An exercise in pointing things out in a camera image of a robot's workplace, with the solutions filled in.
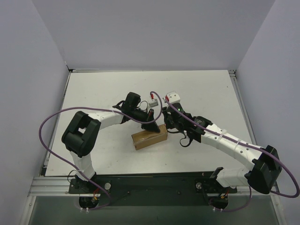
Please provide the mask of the brown cardboard express box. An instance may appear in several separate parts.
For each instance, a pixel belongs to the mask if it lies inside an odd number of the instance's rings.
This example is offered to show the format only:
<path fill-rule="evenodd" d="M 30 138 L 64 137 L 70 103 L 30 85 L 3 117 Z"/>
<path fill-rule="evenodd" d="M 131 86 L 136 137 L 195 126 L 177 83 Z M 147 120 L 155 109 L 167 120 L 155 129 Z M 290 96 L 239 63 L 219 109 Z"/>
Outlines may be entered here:
<path fill-rule="evenodd" d="M 133 145 L 136 150 L 141 150 L 143 148 L 149 147 L 151 145 L 166 141 L 168 138 L 168 132 L 164 124 L 159 125 L 159 133 L 150 132 L 150 131 L 141 131 L 135 134 L 132 134 Z"/>

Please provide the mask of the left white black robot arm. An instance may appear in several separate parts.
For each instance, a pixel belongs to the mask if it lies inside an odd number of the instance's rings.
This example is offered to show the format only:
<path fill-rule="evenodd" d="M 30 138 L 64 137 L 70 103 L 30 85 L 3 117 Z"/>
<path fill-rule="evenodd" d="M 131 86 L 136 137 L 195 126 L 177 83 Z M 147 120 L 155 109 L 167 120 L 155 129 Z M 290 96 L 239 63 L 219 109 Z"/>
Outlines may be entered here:
<path fill-rule="evenodd" d="M 134 119 L 142 122 L 142 129 L 160 132 L 154 121 L 154 110 L 152 108 L 147 111 L 141 110 L 138 108 L 140 102 L 140 95 L 129 92 L 126 99 L 114 105 L 111 110 L 92 114 L 78 111 L 72 118 L 61 140 L 70 151 L 77 167 L 76 177 L 80 179 L 79 187 L 84 192 L 90 193 L 96 188 L 96 181 L 92 178 L 96 172 L 92 166 L 90 153 L 100 130 Z"/>

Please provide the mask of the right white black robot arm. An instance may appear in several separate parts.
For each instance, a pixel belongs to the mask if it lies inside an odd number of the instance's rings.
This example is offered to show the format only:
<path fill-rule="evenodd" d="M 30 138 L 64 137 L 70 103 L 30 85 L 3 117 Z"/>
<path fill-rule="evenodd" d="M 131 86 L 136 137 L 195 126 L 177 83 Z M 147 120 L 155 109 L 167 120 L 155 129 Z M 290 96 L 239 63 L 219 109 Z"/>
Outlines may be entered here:
<path fill-rule="evenodd" d="M 282 167 L 274 158 L 277 150 L 271 146 L 265 149 L 247 144 L 243 140 L 229 134 L 216 124 L 202 116 L 192 116 L 184 112 L 180 104 L 175 104 L 176 110 L 169 106 L 163 107 L 162 113 L 168 129 L 177 129 L 188 136 L 190 141 L 197 141 L 222 151 L 231 156 L 243 166 L 215 170 L 213 179 L 223 188 L 249 186 L 262 194 L 269 194 Z"/>

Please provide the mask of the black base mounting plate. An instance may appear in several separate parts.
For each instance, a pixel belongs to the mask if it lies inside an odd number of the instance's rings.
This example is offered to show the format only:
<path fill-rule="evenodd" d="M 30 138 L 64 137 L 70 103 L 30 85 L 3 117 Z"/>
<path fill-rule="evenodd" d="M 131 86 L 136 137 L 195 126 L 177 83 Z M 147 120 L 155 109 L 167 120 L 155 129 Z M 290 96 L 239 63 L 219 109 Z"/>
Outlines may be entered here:
<path fill-rule="evenodd" d="M 106 192 L 111 206 L 206 206 L 209 194 L 237 193 L 236 188 L 222 187 L 213 172 L 94 175 L 92 181 L 94 184 L 78 177 L 70 181 L 68 192 L 79 194 L 85 208 L 105 204 Z"/>

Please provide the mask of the aluminium front rail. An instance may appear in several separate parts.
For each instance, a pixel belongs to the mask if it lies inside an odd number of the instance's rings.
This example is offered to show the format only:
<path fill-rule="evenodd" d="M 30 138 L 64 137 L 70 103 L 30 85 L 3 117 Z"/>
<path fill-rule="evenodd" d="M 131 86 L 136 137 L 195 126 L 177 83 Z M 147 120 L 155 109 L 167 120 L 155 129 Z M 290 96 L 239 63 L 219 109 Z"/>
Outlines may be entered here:
<path fill-rule="evenodd" d="M 35 177 L 29 190 L 29 196 L 92 196 L 100 186 L 108 193 L 116 191 L 130 193 L 133 191 L 175 191 L 184 190 L 200 193 L 204 190 L 207 194 L 219 194 L 226 191 L 214 179 L 182 175 L 160 176 L 106 176 L 98 175 L 94 184 L 89 181 L 79 181 L 73 177 Z"/>

